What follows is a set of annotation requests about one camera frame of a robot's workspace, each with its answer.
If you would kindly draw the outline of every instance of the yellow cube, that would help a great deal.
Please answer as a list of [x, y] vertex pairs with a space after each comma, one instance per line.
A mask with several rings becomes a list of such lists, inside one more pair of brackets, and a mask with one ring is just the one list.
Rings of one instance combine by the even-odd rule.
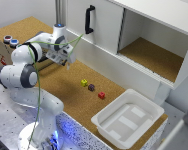
[[85, 79], [81, 80], [81, 86], [85, 87], [87, 86], [87, 81]]

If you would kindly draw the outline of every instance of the brown box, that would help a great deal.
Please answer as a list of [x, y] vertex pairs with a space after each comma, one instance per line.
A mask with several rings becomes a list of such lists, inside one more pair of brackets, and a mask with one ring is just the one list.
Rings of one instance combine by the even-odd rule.
[[[19, 40], [20, 44], [23, 44], [40, 31], [52, 33], [53, 29], [34, 17], [29, 17], [0, 28], [0, 66], [12, 64], [11, 53], [14, 50], [10, 48], [9, 45], [3, 43], [4, 36], [11, 35], [14, 39]], [[37, 67], [41, 70], [52, 63], [53, 62], [48, 59], [44, 62], [37, 63]]]

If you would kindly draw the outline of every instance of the cabinet shelf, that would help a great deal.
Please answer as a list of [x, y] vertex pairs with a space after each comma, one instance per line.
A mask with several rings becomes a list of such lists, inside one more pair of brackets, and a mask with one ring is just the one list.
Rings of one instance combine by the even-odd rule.
[[138, 38], [119, 53], [172, 82], [175, 82], [184, 60], [143, 38]]

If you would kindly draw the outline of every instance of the white plastic bin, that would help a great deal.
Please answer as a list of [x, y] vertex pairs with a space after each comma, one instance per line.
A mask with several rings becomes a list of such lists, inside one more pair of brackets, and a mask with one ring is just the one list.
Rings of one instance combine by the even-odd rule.
[[163, 113], [163, 108], [128, 89], [91, 120], [112, 144], [129, 149]]

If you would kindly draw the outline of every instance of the blue object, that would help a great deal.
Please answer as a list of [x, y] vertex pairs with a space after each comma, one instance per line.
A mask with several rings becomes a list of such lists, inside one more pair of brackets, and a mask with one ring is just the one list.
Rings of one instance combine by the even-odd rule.
[[11, 43], [18, 43], [18, 40], [11, 40]]

